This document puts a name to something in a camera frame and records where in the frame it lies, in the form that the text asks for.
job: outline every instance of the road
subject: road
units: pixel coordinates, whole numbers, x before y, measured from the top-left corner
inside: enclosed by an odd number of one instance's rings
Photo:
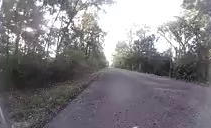
[[[109,69],[45,128],[211,128],[211,88]]]

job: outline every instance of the tree trunk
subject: tree trunk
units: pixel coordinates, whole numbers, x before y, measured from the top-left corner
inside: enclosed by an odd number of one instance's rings
[[[16,64],[19,64],[19,55],[18,55],[19,54],[19,41],[20,41],[20,33],[17,33],[16,40],[15,40],[15,53],[14,53]]]
[[[197,79],[199,82],[207,82],[209,67],[209,49],[199,46],[197,56]]]

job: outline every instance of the bright sky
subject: bright sky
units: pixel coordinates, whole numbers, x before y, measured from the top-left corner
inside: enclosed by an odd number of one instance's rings
[[[127,32],[134,24],[146,24],[156,32],[163,23],[174,20],[181,11],[183,0],[116,0],[116,4],[107,7],[107,13],[100,14],[99,24],[108,35],[105,38],[105,55],[112,62],[116,43],[127,39]],[[164,40],[156,44],[158,51],[169,48]]]

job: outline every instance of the asphalt road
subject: asphalt road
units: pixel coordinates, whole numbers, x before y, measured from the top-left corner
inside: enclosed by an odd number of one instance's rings
[[[211,88],[109,69],[45,128],[211,128]]]

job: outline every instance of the dirt shoulder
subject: dirt shoulder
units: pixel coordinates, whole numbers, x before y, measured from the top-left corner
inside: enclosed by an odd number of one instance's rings
[[[10,92],[6,106],[12,119],[12,127],[43,127],[102,74],[103,70],[51,88]]]

